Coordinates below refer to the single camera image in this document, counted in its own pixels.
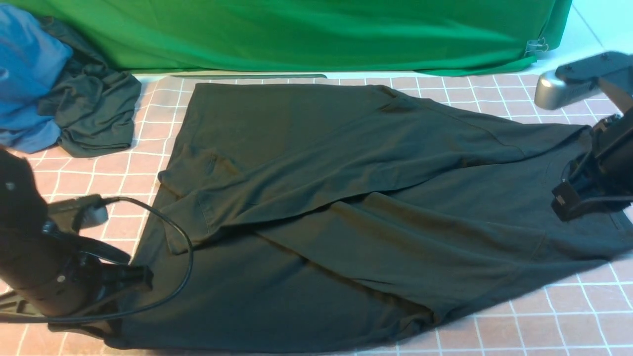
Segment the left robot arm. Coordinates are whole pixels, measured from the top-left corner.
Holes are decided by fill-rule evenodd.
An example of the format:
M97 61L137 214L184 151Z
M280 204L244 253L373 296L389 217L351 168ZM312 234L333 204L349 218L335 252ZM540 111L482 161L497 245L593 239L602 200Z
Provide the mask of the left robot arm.
M45 323L53 333L117 334L120 298L152 289L148 267L82 228L108 220L117 198L99 194L46 203L29 162L1 149L1 296L3 323Z

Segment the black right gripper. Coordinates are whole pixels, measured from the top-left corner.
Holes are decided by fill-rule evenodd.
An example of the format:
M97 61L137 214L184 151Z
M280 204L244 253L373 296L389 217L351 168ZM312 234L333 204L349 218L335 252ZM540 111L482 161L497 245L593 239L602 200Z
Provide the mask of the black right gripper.
M604 165L592 153L578 156L552 190L552 210L563 222L588 214L610 214L632 205L632 165Z

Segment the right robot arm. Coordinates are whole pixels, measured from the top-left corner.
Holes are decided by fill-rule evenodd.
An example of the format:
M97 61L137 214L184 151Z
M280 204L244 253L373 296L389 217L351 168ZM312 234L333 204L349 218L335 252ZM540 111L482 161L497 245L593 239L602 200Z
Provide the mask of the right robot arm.
M632 205L632 111L600 120L591 128L590 139L590 151L568 162L561 183L552 190L551 207L563 222Z

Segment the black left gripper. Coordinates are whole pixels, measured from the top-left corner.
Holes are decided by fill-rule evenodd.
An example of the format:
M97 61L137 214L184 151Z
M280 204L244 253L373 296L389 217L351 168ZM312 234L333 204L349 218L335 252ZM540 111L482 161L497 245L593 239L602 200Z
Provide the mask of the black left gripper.
M118 332L118 300L152 289L145 266L102 263L58 243L22 242L1 246L1 278L11 292L1 296L3 323L34 323L47 317L51 332Z

